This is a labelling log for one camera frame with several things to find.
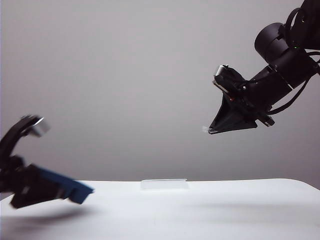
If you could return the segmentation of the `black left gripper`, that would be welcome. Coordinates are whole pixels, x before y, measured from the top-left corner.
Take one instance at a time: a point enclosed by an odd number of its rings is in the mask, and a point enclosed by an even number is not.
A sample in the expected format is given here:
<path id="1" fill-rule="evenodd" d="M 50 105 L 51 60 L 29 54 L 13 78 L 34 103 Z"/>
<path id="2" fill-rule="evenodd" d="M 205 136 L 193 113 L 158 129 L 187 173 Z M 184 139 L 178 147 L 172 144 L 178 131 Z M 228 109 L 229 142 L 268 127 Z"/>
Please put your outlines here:
<path id="1" fill-rule="evenodd" d="M 59 199 L 65 190 L 57 182 L 45 178 L 34 164 L 25 165 L 18 155 L 0 156 L 0 192 L 14 193 L 10 204 L 15 208 Z"/>

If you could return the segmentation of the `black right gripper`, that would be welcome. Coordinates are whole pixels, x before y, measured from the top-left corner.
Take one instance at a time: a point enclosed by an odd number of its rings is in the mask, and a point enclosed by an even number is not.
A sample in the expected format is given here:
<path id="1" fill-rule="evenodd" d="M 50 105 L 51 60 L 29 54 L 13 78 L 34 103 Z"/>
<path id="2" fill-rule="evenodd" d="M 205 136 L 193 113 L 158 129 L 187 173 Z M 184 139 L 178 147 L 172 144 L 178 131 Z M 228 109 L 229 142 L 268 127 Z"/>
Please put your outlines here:
<path id="1" fill-rule="evenodd" d="M 210 135 L 255 129 L 256 121 L 266 126 L 275 122 L 272 106 L 292 91 L 284 78 L 267 66 L 251 80 L 235 69 L 221 66 L 221 106 L 208 128 Z"/>

